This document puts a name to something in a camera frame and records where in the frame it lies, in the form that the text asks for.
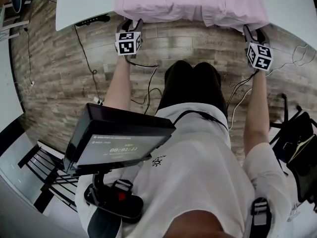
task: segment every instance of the wooden floor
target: wooden floor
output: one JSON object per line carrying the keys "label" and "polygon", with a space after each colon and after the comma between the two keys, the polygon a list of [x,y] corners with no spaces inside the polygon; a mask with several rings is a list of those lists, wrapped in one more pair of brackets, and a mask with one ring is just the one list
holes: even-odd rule
{"label": "wooden floor", "polygon": [[[28,136],[65,151],[74,132],[84,105],[93,102],[96,95],[92,76],[88,71],[84,54],[79,45],[74,26],[59,32],[55,30],[56,4],[46,0],[34,0],[26,9],[23,19],[30,19],[27,26],[30,34],[31,80],[35,85],[30,90],[27,33],[12,40],[13,68],[26,113],[21,118]],[[96,69],[96,80],[104,98],[115,68],[117,54],[114,48],[117,25],[121,16],[111,15],[108,23],[95,22],[78,28],[79,37],[86,51],[89,64]],[[292,62],[292,54],[303,41],[275,27],[264,28],[274,49],[274,64],[279,68]],[[207,61],[214,65],[222,77],[222,90],[229,99],[236,83],[248,78],[252,70],[247,67],[245,41],[236,30],[206,27],[201,22],[179,20],[170,23],[145,24],[143,44],[137,62],[159,64],[151,88],[164,89],[164,73],[177,60],[186,60],[192,65]],[[294,60],[300,60],[305,49],[298,48]],[[308,48],[301,62],[313,59],[315,51]],[[132,67],[132,98],[143,101],[153,69]],[[232,111],[250,88],[251,81],[241,87],[234,96],[228,113]],[[294,113],[297,104],[317,119],[317,58],[312,63],[298,67],[286,65],[267,78],[268,104],[271,121],[281,118],[283,101],[281,93],[289,98],[289,108]],[[158,92],[151,93],[149,114],[154,114],[160,101]],[[131,102],[132,111],[142,113],[145,105]],[[233,129],[230,132],[232,150],[239,160],[243,154],[243,127],[248,98],[237,109]]]}

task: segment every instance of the pink fabric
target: pink fabric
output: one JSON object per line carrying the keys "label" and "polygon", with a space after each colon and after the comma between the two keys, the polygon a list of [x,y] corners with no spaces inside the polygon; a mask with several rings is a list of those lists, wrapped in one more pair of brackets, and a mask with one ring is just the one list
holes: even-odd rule
{"label": "pink fabric", "polygon": [[115,12],[133,20],[167,22],[181,18],[242,31],[268,24],[262,0],[116,0]]}

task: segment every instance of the black device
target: black device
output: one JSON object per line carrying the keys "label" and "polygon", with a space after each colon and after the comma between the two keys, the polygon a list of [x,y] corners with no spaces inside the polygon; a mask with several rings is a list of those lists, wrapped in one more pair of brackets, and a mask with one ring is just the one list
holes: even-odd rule
{"label": "black device", "polygon": [[104,175],[150,159],[175,130],[169,119],[88,103],[68,144],[65,171],[73,176],[94,174],[84,193],[86,202],[114,214],[116,221],[136,223],[143,201],[132,195],[133,184],[120,179],[109,187]]}
{"label": "black device", "polygon": [[91,23],[96,22],[96,21],[101,21],[101,22],[108,22],[110,21],[110,17],[107,14],[104,15],[99,15],[99,16],[95,16],[89,19],[85,19],[84,21],[78,22],[75,25],[76,26],[83,26],[83,25],[87,25],[89,26]]}
{"label": "black device", "polygon": [[73,176],[106,174],[151,158],[176,130],[169,119],[88,103],[64,157]]}

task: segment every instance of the leg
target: leg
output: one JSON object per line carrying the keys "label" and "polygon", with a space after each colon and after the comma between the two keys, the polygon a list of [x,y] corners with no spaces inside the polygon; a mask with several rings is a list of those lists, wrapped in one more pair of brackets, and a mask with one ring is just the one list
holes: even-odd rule
{"label": "leg", "polygon": [[165,73],[165,89],[158,110],[188,100],[193,68],[185,61],[177,61]]}
{"label": "leg", "polygon": [[217,70],[207,62],[194,68],[192,85],[195,102],[206,103],[219,108],[228,117],[226,103],[221,91],[221,77]]}

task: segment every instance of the timer display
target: timer display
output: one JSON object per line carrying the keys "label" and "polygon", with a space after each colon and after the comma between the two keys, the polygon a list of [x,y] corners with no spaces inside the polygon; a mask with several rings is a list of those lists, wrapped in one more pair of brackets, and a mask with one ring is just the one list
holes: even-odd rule
{"label": "timer display", "polygon": [[138,147],[133,147],[133,148],[122,148],[122,149],[119,149],[119,148],[112,148],[110,149],[110,152],[134,152],[138,150]]}
{"label": "timer display", "polygon": [[93,135],[77,165],[105,164],[143,158],[163,136]]}

